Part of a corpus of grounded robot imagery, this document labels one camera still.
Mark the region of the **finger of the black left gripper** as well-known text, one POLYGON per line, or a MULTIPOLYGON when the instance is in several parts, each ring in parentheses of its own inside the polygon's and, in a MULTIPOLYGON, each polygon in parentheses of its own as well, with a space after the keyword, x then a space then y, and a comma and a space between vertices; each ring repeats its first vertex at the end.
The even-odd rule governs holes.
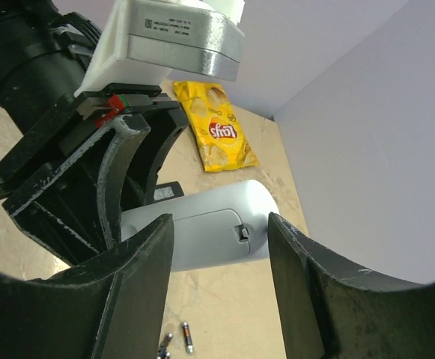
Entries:
POLYGON ((150 132, 140 114, 118 115, 58 167, 40 168, 3 204, 29 238, 73 266, 121 240, 121 194, 150 132))

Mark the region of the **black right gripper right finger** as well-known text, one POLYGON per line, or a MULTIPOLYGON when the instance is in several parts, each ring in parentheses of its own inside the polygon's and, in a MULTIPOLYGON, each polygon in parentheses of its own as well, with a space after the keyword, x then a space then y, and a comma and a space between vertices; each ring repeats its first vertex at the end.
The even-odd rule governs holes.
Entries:
POLYGON ((435 282, 361 266, 275 213, 268 245, 288 358, 435 358, 435 282))

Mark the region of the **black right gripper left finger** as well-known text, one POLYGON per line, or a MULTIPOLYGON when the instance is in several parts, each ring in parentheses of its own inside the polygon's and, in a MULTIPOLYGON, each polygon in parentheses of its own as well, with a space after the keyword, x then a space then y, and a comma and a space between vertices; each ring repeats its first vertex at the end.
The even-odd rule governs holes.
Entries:
POLYGON ((49 279, 0 272, 0 358, 155 358, 173 249, 164 214, 49 279))

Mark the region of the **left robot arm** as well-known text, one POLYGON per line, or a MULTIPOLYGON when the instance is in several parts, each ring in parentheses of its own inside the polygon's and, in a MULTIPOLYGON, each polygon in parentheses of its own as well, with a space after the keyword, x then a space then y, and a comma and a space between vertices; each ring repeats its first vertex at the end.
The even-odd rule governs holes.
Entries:
POLYGON ((153 203, 189 121, 157 85, 78 92, 100 30, 51 1, 0 1, 0 106, 22 133, 0 161, 0 201, 69 265, 122 240, 121 214, 153 203))

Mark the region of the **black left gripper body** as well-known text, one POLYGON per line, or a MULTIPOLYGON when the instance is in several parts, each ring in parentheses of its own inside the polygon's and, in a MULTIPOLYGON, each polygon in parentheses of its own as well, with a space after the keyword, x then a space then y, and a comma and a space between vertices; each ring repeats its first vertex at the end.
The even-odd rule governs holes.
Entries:
POLYGON ((154 202, 158 173, 171 147, 189 125, 179 103, 154 85, 110 84, 97 92, 60 97, 0 161, 0 200, 13 194, 50 162, 61 164, 84 140, 119 114, 140 114, 150 133, 133 156, 124 182, 124 209, 154 202))

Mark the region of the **white remote control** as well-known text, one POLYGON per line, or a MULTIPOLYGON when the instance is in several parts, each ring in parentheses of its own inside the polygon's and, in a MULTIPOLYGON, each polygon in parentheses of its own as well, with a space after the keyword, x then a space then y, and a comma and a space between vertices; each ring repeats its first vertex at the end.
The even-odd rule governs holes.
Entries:
POLYGON ((270 191, 257 180, 124 211, 121 238, 126 240, 162 214, 172 215, 172 271, 188 271, 266 259, 268 218, 278 213, 270 191))

